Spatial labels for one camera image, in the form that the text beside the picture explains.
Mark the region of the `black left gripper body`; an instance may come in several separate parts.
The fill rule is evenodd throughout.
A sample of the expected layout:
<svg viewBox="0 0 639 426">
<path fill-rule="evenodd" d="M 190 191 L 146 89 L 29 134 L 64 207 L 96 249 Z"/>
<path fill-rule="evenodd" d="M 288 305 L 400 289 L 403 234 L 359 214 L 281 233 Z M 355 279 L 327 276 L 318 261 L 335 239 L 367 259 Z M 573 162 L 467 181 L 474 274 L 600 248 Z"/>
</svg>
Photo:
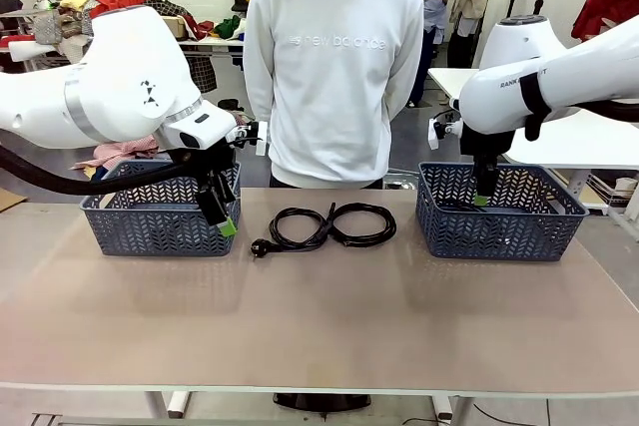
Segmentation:
<svg viewBox="0 0 639 426">
<path fill-rule="evenodd" d="M 181 167 L 181 174 L 194 179 L 206 179 L 211 173 L 231 169 L 235 164 L 235 149 L 218 143 L 206 150 L 174 149 L 171 160 Z"/>
</svg>

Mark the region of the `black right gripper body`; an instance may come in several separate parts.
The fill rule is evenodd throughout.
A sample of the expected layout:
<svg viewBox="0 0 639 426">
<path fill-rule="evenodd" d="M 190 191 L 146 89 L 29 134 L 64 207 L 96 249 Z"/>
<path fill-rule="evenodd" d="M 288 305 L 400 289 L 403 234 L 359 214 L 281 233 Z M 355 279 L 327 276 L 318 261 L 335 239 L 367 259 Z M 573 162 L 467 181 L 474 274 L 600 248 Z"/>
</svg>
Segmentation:
<svg viewBox="0 0 639 426">
<path fill-rule="evenodd" d="M 463 156 L 472 157 L 477 164 L 495 167 L 498 159 L 510 150 L 514 135 L 514 131 L 481 134 L 463 124 L 459 150 Z"/>
</svg>

